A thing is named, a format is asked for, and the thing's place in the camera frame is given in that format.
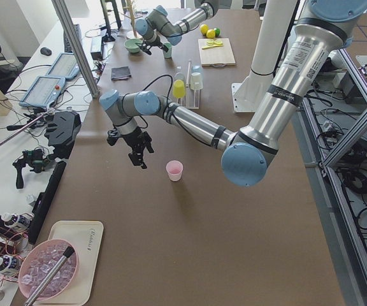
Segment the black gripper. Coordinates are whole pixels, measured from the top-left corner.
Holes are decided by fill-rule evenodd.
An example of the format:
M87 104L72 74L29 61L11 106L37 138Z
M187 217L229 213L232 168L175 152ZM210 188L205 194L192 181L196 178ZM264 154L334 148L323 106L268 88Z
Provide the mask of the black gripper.
M123 139L132 149L132 152L128 153L132 164L134 166L140 166L142 169L147 169L143 158L143 151L147 149L149 153L154 153L151 136L146 131L142 131L140 127L136 127L132 133L124 135Z
M156 39L154 41L148 42L148 44L152 47L158 47L164 52L167 52L169 50L169 47L165 44L163 44L159 39Z

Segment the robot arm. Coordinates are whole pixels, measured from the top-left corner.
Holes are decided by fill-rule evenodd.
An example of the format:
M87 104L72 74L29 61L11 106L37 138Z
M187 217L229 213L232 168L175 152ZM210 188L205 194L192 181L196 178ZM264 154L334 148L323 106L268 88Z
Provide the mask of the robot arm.
M142 36L143 41L138 44L140 50L151 55L150 49L158 47L167 51L167 47L159 38L164 36L173 46L180 43L182 36L193 31L202 22L214 17L219 10L219 1L201 1L201 5L185 17L171 23L167 11L157 6L145 18L135 22L136 31Z
M229 181L245 187L258 183L278 152L280 135L329 53L349 44L352 30L366 9L367 1L309 1L279 71L251 121L239 131L229 131L152 91L121 94L111 90L99 99L113 123L108 143L123 139L131 148L132 163L144 166L143 153L151 150L151 137L141 130L136 118L156 115L199 142L221 150L221 167Z

